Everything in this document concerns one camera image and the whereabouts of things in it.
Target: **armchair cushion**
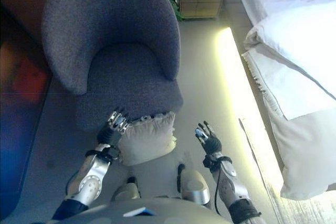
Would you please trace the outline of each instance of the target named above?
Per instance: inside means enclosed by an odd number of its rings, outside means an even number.
[[[95,130],[116,107],[125,107],[134,120],[177,112],[183,99],[176,80],[166,79],[153,51],[144,45],[118,44],[94,58],[88,91],[77,97],[77,102],[78,126]]]

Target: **white pillow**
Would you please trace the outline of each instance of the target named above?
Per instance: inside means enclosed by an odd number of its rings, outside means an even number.
[[[284,167],[281,197],[306,200],[336,183],[336,108],[287,121],[264,99]]]
[[[161,157],[176,146],[173,136],[175,113],[144,116],[131,123],[118,143],[121,162],[131,166]]]

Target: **white blanket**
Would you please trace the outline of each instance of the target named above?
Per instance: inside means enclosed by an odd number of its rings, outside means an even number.
[[[288,120],[336,106],[336,1],[269,16],[245,44],[252,73]]]

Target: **robot forearm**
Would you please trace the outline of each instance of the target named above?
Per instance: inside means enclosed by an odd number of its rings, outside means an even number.
[[[118,159],[117,144],[128,126],[121,112],[114,111],[98,134],[98,146],[86,153],[76,178],[70,181],[67,195],[52,220],[63,220],[88,209],[102,190],[102,181],[114,159]]]
[[[253,206],[245,185],[238,179],[231,159],[221,153],[222,145],[219,139],[212,128],[206,122],[204,124],[206,128],[198,124],[195,131],[207,154],[203,164],[210,169],[217,182],[219,196],[228,209],[232,221],[234,224],[266,224],[260,217],[261,213]]]

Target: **gray floor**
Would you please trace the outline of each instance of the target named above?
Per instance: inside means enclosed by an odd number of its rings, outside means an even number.
[[[240,137],[230,106],[227,86],[219,67],[215,38],[222,29],[218,20],[189,21],[180,24],[182,59],[178,77],[184,106],[176,115],[176,149],[159,159],[133,167],[114,163],[104,179],[103,193],[95,205],[108,202],[129,175],[138,178],[143,197],[178,196],[176,170],[180,162],[197,169],[214,195],[215,182],[202,166],[204,153],[194,137],[198,122],[208,120],[222,140],[223,153],[234,161],[241,180],[247,185],[257,209],[268,223],[279,223],[264,188],[247,140]],[[79,168],[85,152],[96,144],[96,132],[75,127],[74,100],[53,80],[29,168],[16,210],[2,223],[46,222],[64,197],[65,184]],[[230,219],[220,202],[222,215]]]

